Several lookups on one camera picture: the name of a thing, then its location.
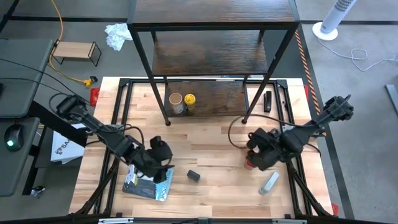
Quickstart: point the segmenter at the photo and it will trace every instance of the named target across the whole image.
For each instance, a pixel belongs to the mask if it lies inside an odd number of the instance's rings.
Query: computer mouse
[[[4,142],[9,151],[16,152],[24,145],[24,126],[21,124],[13,124],[7,128],[4,134]]]

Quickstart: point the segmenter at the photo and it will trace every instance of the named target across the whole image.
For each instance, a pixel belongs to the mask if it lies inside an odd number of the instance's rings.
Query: wooden stool
[[[96,62],[93,60],[93,54],[95,49],[98,49],[99,56]],[[101,58],[102,51],[94,41],[93,43],[81,43],[81,42],[65,42],[57,40],[55,42],[52,57],[61,65],[65,58],[82,58],[90,59],[94,66],[97,67],[98,62]],[[62,57],[62,61],[58,61],[56,57]]]

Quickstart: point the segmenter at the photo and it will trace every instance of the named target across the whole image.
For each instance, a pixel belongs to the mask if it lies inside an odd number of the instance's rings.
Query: tower fan
[[[312,27],[312,32],[321,40],[334,40],[338,32],[337,26],[353,7],[356,0],[337,0],[323,22],[317,22]]]

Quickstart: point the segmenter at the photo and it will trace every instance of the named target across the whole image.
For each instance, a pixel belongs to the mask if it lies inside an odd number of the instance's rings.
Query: crumpled paper
[[[113,50],[120,51],[125,40],[132,40],[127,24],[115,24],[106,26],[105,32],[108,34],[106,44]]]

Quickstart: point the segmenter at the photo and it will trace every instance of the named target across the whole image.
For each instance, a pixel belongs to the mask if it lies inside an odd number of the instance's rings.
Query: white eraser
[[[261,187],[260,187],[260,189],[259,189],[259,193],[260,193],[261,195],[265,195],[265,194],[267,194],[268,192],[270,192],[270,191],[271,191],[271,188],[274,186],[274,184],[275,184],[276,180],[278,179],[278,177],[279,177],[278,172],[274,172],[274,173],[269,177],[269,179],[268,179],[267,181],[265,181],[265,182],[261,185]]]

